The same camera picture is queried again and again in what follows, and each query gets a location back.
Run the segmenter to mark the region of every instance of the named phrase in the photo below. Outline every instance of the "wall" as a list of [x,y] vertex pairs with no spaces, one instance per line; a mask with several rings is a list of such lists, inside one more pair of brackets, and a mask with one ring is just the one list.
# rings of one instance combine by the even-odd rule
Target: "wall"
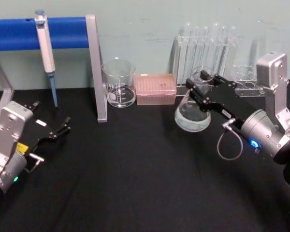
[[[2,0],[0,19],[34,17],[40,8],[49,17],[95,14],[103,60],[128,58],[138,73],[166,72],[174,36],[191,21],[236,26],[244,37],[236,64],[254,63],[272,50],[287,53],[290,78],[290,0]],[[266,47],[258,48],[258,38]],[[54,55],[58,88],[91,85],[86,49]],[[39,51],[0,52],[0,64],[16,89],[48,87]]]

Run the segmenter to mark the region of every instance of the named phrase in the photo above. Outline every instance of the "black tablecloth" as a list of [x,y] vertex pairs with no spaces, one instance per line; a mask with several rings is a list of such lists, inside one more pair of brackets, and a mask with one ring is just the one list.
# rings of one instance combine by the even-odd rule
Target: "black tablecloth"
[[[101,124],[92,89],[59,89],[57,111],[49,90],[17,91],[14,100],[39,100],[35,116],[54,127],[70,116],[72,130],[40,147],[36,154],[46,161],[6,193],[0,231],[290,231],[283,166],[246,143],[238,160],[222,160],[216,144],[225,120],[216,113],[205,131],[189,133],[174,122],[180,99],[109,106]],[[248,100],[264,107],[264,98]],[[226,136],[222,150],[236,155],[238,141]]]

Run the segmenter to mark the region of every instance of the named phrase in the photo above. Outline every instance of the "pipette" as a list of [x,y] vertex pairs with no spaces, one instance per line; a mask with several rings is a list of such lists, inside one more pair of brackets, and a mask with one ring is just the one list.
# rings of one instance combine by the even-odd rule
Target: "pipette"
[[47,16],[44,15],[44,10],[37,10],[35,25],[38,33],[39,44],[42,54],[42,60],[45,72],[49,77],[50,85],[52,88],[53,100],[55,107],[58,107],[56,86],[55,86],[55,62],[53,56],[53,49],[49,35]]

